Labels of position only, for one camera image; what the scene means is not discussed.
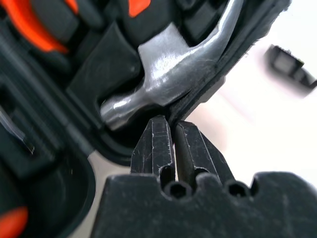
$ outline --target silver hammer head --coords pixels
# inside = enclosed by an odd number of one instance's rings
[[[145,77],[138,90],[114,96],[101,106],[101,117],[111,130],[129,124],[147,106],[166,106],[188,93],[195,82],[221,57],[241,13],[243,0],[229,0],[210,35],[195,47],[189,47],[176,26],[139,46]]]

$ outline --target tool case compartment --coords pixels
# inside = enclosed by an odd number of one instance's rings
[[[95,195],[94,173],[87,160],[93,151],[129,166],[149,119],[165,115],[173,129],[217,91],[224,76],[289,5],[289,0],[244,0],[225,52],[219,62],[204,69],[208,74],[203,80],[171,105],[149,109],[135,123],[111,131],[101,119],[100,106],[142,83],[138,46],[171,22],[189,46],[199,44],[216,26],[227,1],[152,0],[131,17],[128,0],[95,0],[91,3],[103,19],[95,25],[97,20],[78,17],[62,0],[29,2],[68,50],[38,49],[0,7],[0,106],[35,147],[30,157],[0,125],[0,162],[29,208],[22,237],[33,238],[67,237],[88,213]],[[54,21],[55,12],[62,14],[60,21]]]

